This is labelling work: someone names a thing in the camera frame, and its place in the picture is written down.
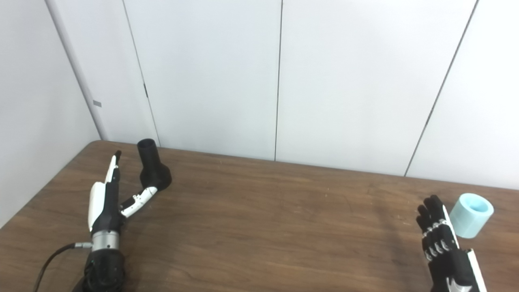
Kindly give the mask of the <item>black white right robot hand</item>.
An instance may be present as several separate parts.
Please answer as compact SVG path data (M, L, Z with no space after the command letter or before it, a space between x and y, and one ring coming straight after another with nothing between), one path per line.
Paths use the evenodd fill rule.
M444 203L437 195L417 207L421 248L428 261L432 292L485 292L474 249L460 248Z

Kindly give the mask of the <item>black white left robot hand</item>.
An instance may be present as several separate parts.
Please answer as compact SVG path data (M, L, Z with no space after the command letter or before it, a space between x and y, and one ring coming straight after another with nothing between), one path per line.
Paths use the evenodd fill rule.
M157 187L145 187L138 194L119 203L119 159L121 151L111 157L105 181L96 182L91 188L88 209L90 235L98 232L120 232L126 218L134 215L158 192Z

